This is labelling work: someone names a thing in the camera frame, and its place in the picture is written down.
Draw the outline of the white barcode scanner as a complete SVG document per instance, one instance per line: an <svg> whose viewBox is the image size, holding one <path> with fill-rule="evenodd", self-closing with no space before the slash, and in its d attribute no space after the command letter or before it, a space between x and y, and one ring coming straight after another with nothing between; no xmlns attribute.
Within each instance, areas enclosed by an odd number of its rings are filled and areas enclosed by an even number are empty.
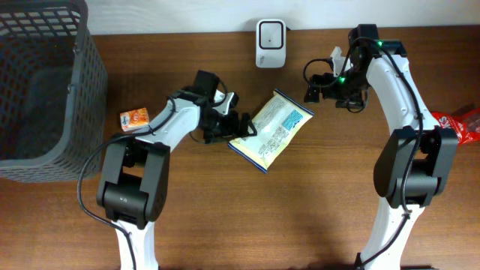
<svg viewBox="0 0 480 270"><path fill-rule="evenodd" d="M282 68L287 57L287 26L281 19L261 19L256 24L256 66Z"/></svg>

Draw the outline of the grey plastic mesh basket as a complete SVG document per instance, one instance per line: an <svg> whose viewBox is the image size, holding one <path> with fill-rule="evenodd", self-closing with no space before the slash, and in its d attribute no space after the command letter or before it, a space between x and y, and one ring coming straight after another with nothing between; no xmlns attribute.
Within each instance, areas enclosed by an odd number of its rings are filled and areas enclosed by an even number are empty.
<svg viewBox="0 0 480 270"><path fill-rule="evenodd" d="M63 182L100 169L108 75L84 1L1 3L1 177Z"/></svg>

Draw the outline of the red Hacks candy bag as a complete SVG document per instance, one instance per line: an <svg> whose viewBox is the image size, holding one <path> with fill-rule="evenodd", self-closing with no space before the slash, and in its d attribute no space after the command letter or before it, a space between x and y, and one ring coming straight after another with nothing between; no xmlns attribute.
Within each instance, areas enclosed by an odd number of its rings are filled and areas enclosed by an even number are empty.
<svg viewBox="0 0 480 270"><path fill-rule="evenodd" d="M479 141L479 108L460 116L444 112L432 112L432 116L439 122L441 128L451 128L455 131L459 145Z"/></svg>

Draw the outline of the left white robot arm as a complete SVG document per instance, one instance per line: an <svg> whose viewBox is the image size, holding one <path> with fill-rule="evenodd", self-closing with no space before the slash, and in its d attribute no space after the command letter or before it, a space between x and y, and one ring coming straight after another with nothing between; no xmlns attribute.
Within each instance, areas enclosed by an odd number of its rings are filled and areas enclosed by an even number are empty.
<svg viewBox="0 0 480 270"><path fill-rule="evenodd" d="M159 267L155 221L167 198L171 152L185 136L199 128L210 144L257 135L251 116L234 110L238 95L218 91L223 84L216 74L198 70L193 84L171 94L149 124L102 145L96 201L115 228L122 269Z"/></svg>

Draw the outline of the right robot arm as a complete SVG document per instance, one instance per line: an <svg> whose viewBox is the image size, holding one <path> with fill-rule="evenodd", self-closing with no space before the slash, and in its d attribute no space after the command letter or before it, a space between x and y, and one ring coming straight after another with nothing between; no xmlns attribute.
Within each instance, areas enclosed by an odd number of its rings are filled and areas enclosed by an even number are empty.
<svg viewBox="0 0 480 270"><path fill-rule="evenodd" d="M368 89L376 92L390 137L373 169L376 219L353 268L399 269L413 226L445 189L458 136L441 127L426 107L400 40L380 38L374 24L357 25L348 39L347 53L335 48L325 59L330 72L304 78L304 102L332 99L336 107L360 113Z"/></svg>

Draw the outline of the orange tissue pack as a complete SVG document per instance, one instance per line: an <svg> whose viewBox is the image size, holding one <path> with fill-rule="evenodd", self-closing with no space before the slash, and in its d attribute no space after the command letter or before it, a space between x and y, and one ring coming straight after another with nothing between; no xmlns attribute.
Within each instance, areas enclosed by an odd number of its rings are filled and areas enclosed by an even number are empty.
<svg viewBox="0 0 480 270"><path fill-rule="evenodd" d="M150 122L148 110L146 108L122 112L119 117L121 129L123 131L137 130L145 127Z"/></svg>

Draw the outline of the yellow snack bag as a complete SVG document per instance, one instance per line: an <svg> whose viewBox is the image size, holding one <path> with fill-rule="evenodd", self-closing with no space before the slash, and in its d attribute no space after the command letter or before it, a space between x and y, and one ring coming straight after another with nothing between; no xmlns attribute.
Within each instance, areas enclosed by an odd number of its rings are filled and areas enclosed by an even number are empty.
<svg viewBox="0 0 480 270"><path fill-rule="evenodd" d="M267 173L278 155L313 116L313 111L276 88L273 97L253 117L256 135L232 139L227 146Z"/></svg>

